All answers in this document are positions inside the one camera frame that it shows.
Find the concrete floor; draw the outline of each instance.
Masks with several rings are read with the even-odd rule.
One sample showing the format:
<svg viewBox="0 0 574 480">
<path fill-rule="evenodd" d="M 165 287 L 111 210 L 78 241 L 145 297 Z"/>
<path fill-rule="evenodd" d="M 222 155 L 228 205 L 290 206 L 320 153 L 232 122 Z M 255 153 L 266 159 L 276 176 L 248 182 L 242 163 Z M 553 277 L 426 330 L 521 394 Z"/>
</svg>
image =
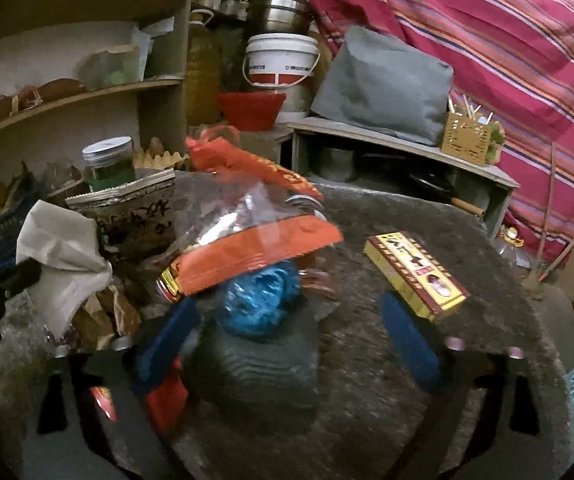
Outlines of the concrete floor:
<svg viewBox="0 0 574 480">
<path fill-rule="evenodd" d="M 574 368 L 574 308 L 564 292 L 554 285 L 543 285 L 543 298 L 531 301 L 560 354 L 564 369 Z"/>
</svg>

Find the white wall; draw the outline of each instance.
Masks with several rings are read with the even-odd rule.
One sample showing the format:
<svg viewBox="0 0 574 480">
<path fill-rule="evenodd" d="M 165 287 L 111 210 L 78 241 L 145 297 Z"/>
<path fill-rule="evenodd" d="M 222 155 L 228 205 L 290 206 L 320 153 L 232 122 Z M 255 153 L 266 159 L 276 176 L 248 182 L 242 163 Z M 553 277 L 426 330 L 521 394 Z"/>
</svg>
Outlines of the white wall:
<svg viewBox="0 0 574 480">
<path fill-rule="evenodd" d="M 129 22 L 68 23 L 0 40 L 0 94 L 27 85 L 76 78 L 75 66 L 101 48 L 131 41 Z M 52 110 L 0 131 L 0 180 L 7 183 L 24 160 L 38 175 L 48 162 L 69 158 L 82 169 L 81 150 L 101 139 L 130 136 L 139 145 L 134 93 L 97 98 Z"/>
</svg>

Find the pink striped fabric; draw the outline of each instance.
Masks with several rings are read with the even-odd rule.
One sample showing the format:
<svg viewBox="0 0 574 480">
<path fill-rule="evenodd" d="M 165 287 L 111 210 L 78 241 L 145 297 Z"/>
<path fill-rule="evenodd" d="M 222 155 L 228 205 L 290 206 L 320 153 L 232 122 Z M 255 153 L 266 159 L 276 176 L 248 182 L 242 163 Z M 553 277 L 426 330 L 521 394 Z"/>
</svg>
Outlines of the pink striped fabric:
<svg viewBox="0 0 574 480">
<path fill-rule="evenodd" d="M 454 68 L 466 92 L 504 126 L 499 167 L 521 184 L 510 219 L 540 241 L 556 150 L 544 257 L 574 237 L 574 0 L 310 0 L 334 52 L 351 25 L 393 34 Z"/>
</svg>

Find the wooden pan handle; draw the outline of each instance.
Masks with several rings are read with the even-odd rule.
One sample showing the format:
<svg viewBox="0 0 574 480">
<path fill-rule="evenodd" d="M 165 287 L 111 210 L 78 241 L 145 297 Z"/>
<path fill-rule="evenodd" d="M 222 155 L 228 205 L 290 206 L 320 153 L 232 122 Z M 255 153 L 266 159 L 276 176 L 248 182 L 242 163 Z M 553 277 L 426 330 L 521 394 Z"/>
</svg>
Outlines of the wooden pan handle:
<svg viewBox="0 0 574 480">
<path fill-rule="evenodd" d="M 484 209 L 479 208 L 478 206 L 475 206 L 473 204 L 470 204 L 469 202 L 465 202 L 464 200 L 461 200 L 459 198 L 455 197 L 452 198 L 451 205 L 457 207 L 458 209 L 462 209 L 462 211 L 471 213 L 472 215 L 480 216 L 480 218 L 484 216 Z"/>
</svg>

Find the orange plastic packaging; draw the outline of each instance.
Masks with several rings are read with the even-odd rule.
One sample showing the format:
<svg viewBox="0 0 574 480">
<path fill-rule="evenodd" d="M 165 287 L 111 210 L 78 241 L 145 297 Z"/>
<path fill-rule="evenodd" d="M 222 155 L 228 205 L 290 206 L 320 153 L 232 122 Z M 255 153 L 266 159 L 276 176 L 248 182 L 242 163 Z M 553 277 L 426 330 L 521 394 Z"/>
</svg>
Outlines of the orange plastic packaging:
<svg viewBox="0 0 574 480">
<path fill-rule="evenodd" d="M 306 178 L 266 158 L 237 148 L 223 137 L 217 137 L 222 131 L 230 132 L 237 142 L 240 140 L 240 132 L 233 126 L 214 126 L 203 131 L 197 140 L 189 137 L 185 140 L 196 170 L 244 171 L 267 184 L 312 196 L 320 202 L 324 200 L 322 193 Z"/>
<path fill-rule="evenodd" d="M 342 241 L 336 226 L 313 215 L 271 222 L 178 256 L 171 264 L 181 294 L 194 294 L 243 272 L 262 269 Z"/>
</svg>

